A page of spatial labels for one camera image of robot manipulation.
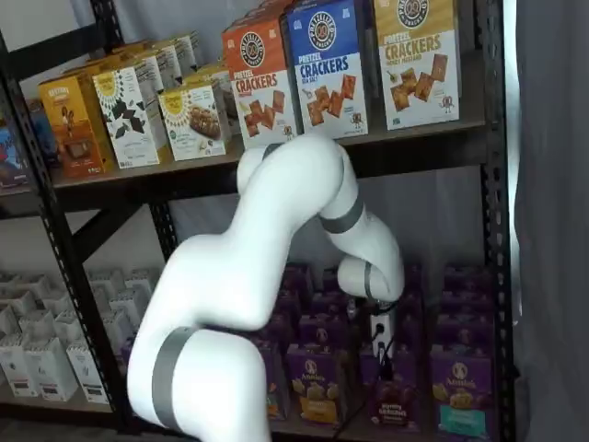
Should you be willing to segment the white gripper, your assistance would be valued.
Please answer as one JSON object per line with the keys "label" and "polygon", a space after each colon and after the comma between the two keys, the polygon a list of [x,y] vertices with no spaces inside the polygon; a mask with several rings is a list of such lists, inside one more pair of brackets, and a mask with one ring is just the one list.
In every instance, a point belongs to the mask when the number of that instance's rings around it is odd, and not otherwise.
{"label": "white gripper", "polygon": [[385,358],[391,359],[395,349],[395,318],[392,311],[372,315],[370,317],[372,348],[378,361],[375,362],[375,373],[373,382],[377,383],[384,370],[384,381],[395,380],[395,365],[387,361],[383,366]]}

